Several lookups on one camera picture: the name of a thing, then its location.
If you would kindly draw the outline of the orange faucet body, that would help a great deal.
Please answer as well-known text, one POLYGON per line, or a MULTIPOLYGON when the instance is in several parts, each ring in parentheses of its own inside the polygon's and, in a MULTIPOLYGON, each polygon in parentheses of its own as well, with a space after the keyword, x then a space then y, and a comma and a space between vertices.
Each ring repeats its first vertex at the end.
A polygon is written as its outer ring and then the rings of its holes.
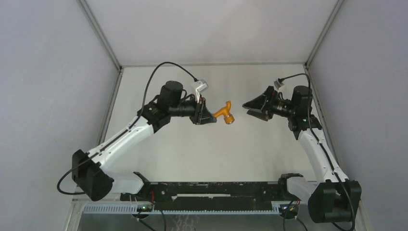
POLYGON ((213 113, 213 116, 215 118, 218 118, 220 116, 223 116, 223 119, 226 124, 230 125, 235 121, 234 116, 230 112, 231 110, 231 101, 227 101, 226 105, 219 109, 217 112, 213 113))

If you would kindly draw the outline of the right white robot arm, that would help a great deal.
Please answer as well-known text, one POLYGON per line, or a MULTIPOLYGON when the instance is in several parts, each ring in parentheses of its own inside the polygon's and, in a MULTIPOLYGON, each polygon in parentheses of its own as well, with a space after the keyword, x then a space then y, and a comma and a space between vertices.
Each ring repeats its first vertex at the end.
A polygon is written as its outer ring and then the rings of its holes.
POLYGON ((283 200, 293 197, 307 204, 315 223, 355 221, 362 193, 358 181, 342 171, 328 148, 319 120, 311 113, 312 90, 296 86, 291 99, 284 99, 273 86, 244 103, 247 114, 263 121, 274 115, 288 120, 289 130, 304 149, 313 168, 316 182, 311 183, 300 173, 282 174, 278 194, 283 200))

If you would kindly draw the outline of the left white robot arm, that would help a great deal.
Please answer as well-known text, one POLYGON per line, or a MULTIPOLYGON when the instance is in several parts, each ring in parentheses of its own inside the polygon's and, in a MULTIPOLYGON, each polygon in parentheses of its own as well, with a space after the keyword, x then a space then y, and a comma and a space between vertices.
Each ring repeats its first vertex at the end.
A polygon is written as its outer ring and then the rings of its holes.
POLYGON ((73 181, 92 201, 99 201, 110 193, 130 193, 140 201, 146 200, 151 191, 142 174, 113 172, 111 167, 132 147, 167 125, 172 117, 188 117, 195 125, 215 123, 217 119, 201 95, 208 84, 198 80, 192 87, 195 93, 182 97, 183 85, 167 81, 160 93, 122 130, 87 152, 76 151, 72 157, 73 181))

